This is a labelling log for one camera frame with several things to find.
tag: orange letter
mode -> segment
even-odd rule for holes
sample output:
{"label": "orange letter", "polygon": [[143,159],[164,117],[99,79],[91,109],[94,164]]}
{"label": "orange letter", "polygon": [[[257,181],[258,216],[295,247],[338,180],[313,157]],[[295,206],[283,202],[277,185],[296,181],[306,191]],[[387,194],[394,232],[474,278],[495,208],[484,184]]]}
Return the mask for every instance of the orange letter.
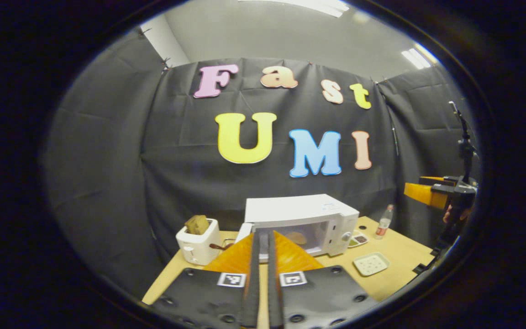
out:
{"label": "orange letter", "polygon": [[342,94],[339,92],[340,86],[338,83],[335,83],[334,81],[330,80],[322,80],[320,82],[320,85],[322,88],[324,88],[324,91],[322,91],[322,95],[324,95],[324,98],[328,102],[336,103],[336,104],[342,104],[344,101],[344,97],[342,97]]}
{"label": "orange letter", "polygon": [[261,84],[265,87],[284,87],[294,88],[298,82],[294,79],[294,73],[284,66],[269,66],[263,69],[263,77],[261,77]]}
{"label": "orange letter", "polygon": [[369,160],[369,134],[366,131],[355,131],[352,137],[357,141],[357,161],[354,167],[358,170],[369,169],[372,166]]}

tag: foam letter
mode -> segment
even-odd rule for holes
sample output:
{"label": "foam letter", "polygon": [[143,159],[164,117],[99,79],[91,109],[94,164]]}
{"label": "foam letter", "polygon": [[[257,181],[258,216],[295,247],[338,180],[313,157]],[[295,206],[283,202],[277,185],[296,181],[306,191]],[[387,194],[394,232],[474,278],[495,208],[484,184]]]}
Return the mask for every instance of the foam letter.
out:
{"label": "foam letter", "polygon": [[292,177],[305,177],[309,173],[305,168],[305,161],[314,175],[320,171],[322,167],[323,175],[338,175],[342,172],[338,161],[338,141],[340,134],[335,131],[327,131],[324,133],[320,146],[316,146],[314,139],[311,137],[309,131],[305,129],[294,129],[289,132],[289,137],[294,140],[295,154],[294,154],[294,168],[289,171]]}
{"label": "foam letter", "polygon": [[362,107],[365,110],[371,108],[371,103],[367,102],[367,96],[369,91],[363,88],[363,85],[360,83],[353,84],[350,88],[354,91],[354,99],[357,101],[358,106]]}
{"label": "foam letter", "polygon": [[277,119],[277,116],[260,112],[253,114],[252,118],[257,121],[257,146],[243,149],[239,135],[241,122],[245,121],[245,116],[240,113],[224,113],[215,117],[215,121],[219,124],[219,152],[223,158],[234,163],[255,163],[269,156],[273,144],[271,123]]}
{"label": "foam letter", "polygon": [[238,72],[238,66],[236,64],[205,66],[201,68],[200,71],[202,71],[202,79],[200,79],[200,87],[198,87],[198,90],[194,93],[194,98],[220,95],[221,90],[216,88],[216,83],[219,83],[221,87],[225,87],[230,80],[230,74],[228,72]]}
{"label": "foam letter", "polygon": [[294,88],[298,82],[294,79],[294,73],[284,66],[269,66],[263,69],[263,77],[261,77],[261,84],[265,87],[284,87]]}
{"label": "foam letter", "polygon": [[352,137],[357,141],[357,161],[354,167],[358,170],[369,169],[372,166],[369,160],[369,134],[366,131],[355,131]]}
{"label": "foam letter", "polygon": [[320,82],[320,85],[322,88],[324,88],[324,91],[322,91],[322,95],[324,95],[324,98],[328,102],[336,103],[336,104],[342,104],[344,101],[344,97],[342,97],[342,94],[339,92],[340,86],[338,83],[335,83],[334,81],[330,80],[322,80]]}

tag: blue letter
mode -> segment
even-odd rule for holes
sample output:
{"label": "blue letter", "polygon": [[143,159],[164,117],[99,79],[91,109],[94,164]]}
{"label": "blue letter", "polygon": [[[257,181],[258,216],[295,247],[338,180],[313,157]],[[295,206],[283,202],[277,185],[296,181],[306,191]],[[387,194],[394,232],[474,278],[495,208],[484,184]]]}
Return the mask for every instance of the blue letter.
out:
{"label": "blue letter", "polygon": [[309,131],[305,129],[294,129],[289,132],[289,137],[294,140],[294,168],[289,171],[292,177],[306,177],[309,171],[305,168],[305,161],[314,175],[322,167],[323,175],[338,175],[342,168],[338,164],[338,141],[340,134],[336,131],[327,131],[324,133],[320,146],[317,147]]}

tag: black backdrop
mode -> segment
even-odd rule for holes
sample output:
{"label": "black backdrop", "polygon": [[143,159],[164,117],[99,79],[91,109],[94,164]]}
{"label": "black backdrop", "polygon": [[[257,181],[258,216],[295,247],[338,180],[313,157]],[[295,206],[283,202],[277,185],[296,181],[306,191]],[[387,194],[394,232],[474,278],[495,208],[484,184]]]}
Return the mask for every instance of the black backdrop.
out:
{"label": "black backdrop", "polygon": [[[204,66],[237,64],[219,96],[194,98]],[[260,79],[268,66],[290,68],[295,88],[267,88]],[[320,81],[330,79],[342,88],[344,102],[324,99]],[[361,83],[369,90],[372,107],[357,105],[349,85]],[[273,147],[269,156],[253,164],[236,164],[222,158],[217,148],[219,126],[215,116],[242,113],[240,142],[257,144],[257,125],[251,115],[271,112]],[[307,129],[316,144],[327,131],[341,134],[339,158],[342,173],[290,177],[294,166],[292,129]],[[357,170],[357,148],[351,133],[366,131],[372,167]],[[337,69],[293,60],[237,58],[211,60],[174,67],[157,89],[145,130],[142,162],[147,186],[148,218],[166,251],[178,244],[172,237],[194,214],[218,219],[221,229],[238,231],[244,220],[246,198],[300,196],[326,193],[359,210],[380,216],[395,199],[395,151],[390,119],[376,85]]]}
{"label": "black backdrop", "polygon": [[[237,64],[221,95],[194,98],[205,66]],[[262,70],[290,68],[295,88],[267,88]],[[342,104],[325,100],[320,81],[336,81]],[[348,86],[361,83],[371,108]],[[337,69],[293,60],[227,58],[163,71],[151,44],[131,32],[102,52],[75,80],[54,115],[42,164],[56,219],[83,260],[102,277],[141,298],[178,250],[175,233],[194,214],[238,230],[246,198],[326,193],[379,218],[397,205],[392,228],[432,246],[441,211],[403,196],[420,175],[459,175],[459,124],[447,106],[456,87],[440,69],[422,69],[375,83]],[[242,147],[257,143],[251,115],[276,114],[273,148],[263,161],[236,164],[217,148],[215,116],[238,112]],[[397,144],[393,135],[396,127]],[[292,129],[316,143],[336,131],[342,173],[290,177]],[[357,170],[353,131],[366,131],[372,167]]]}

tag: ceiling light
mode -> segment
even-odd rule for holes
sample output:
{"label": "ceiling light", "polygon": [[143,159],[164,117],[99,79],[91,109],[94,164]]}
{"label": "ceiling light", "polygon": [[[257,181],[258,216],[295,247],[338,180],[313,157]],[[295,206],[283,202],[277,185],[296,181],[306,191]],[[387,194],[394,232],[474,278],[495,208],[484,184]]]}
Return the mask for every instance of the ceiling light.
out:
{"label": "ceiling light", "polygon": [[438,59],[431,54],[431,52],[428,52],[427,49],[423,48],[423,46],[419,43],[416,43],[415,44],[415,48],[417,48],[417,50],[419,50],[420,53],[424,54],[426,56],[426,58],[428,60],[430,60],[430,62],[432,63],[437,63],[438,62]]}
{"label": "ceiling light", "polygon": [[302,6],[309,9],[314,9],[319,12],[327,13],[334,17],[340,17],[347,11],[348,6],[339,0],[238,0],[241,1],[267,1],[279,2],[282,4],[290,4],[295,6]]}
{"label": "ceiling light", "polygon": [[401,52],[405,58],[411,62],[411,64],[415,65],[417,69],[423,69],[424,67],[431,67],[430,62],[426,61],[425,58],[421,54],[417,52],[417,50],[411,48],[409,50],[406,50],[405,52]]}
{"label": "ceiling light", "polygon": [[352,16],[352,19],[360,24],[366,24],[368,21],[371,20],[371,15],[367,14],[364,11],[357,11]]}
{"label": "ceiling light", "polygon": [[405,52],[401,52],[401,54],[405,56],[405,58],[407,58],[409,62],[411,62],[411,64],[415,65],[417,69],[423,69],[424,66],[416,58],[414,58],[410,52],[405,51]]}
{"label": "ceiling light", "polygon": [[430,63],[426,61],[425,58],[421,54],[417,52],[417,50],[411,48],[409,49],[409,53],[413,55],[414,58],[416,58],[424,67],[431,67]]}

